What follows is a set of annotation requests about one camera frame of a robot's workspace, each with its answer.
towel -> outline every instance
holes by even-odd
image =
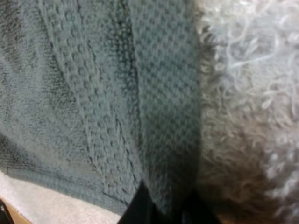
[[[171,217],[200,160],[189,0],[0,2],[0,169],[122,214]]]

black object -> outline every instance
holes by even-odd
[[[0,224],[14,224],[8,209],[3,201],[0,200]]]
[[[150,193],[141,182],[131,204],[118,224],[221,224],[193,191],[184,201],[181,211],[171,221],[161,215],[150,198]]]

shaggy white rug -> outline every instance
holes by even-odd
[[[299,222],[299,0],[196,0],[212,203]]]

